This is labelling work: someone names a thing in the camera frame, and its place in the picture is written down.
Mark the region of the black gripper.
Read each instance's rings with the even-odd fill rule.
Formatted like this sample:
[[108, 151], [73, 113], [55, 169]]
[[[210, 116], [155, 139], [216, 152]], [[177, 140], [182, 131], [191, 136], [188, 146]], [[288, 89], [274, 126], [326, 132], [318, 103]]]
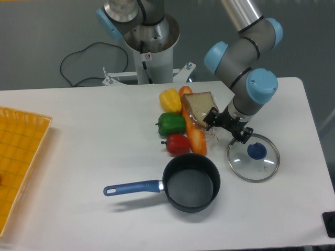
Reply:
[[215, 125], [216, 121], [216, 127], [222, 127], [231, 132], [234, 140], [242, 144], [248, 142], [254, 131], [253, 128], [244, 127], [246, 122], [241, 121], [240, 117], [233, 118], [228, 109], [218, 114], [216, 108], [211, 108], [203, 121], [207, 124], [206, 131], [209, 131]]

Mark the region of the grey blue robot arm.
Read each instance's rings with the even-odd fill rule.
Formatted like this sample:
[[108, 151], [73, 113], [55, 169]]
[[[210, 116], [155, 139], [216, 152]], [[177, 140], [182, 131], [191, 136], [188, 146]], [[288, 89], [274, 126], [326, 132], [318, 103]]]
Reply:
[[[222, 127], [245, 143], [253, 134], [251, 118], [272, 98], [278, 88], [276, 76], [266, 69], [253, 69], [260, 55], [275, 48], [283, 29], [273, 18], [264, 18], [253, 1], [223, 1], [239, 39], [216, 43], [205, 55], [208, 70], [234, 94], [223, 112], [211, 108], [204, 121]], [[173, 80], [173, 47], [180, 30], [165, 12], [164, 1], [107, 1], [96, 12], [104, 30], [123, 39], [133, 50], [139, 84], [170, 83]]]

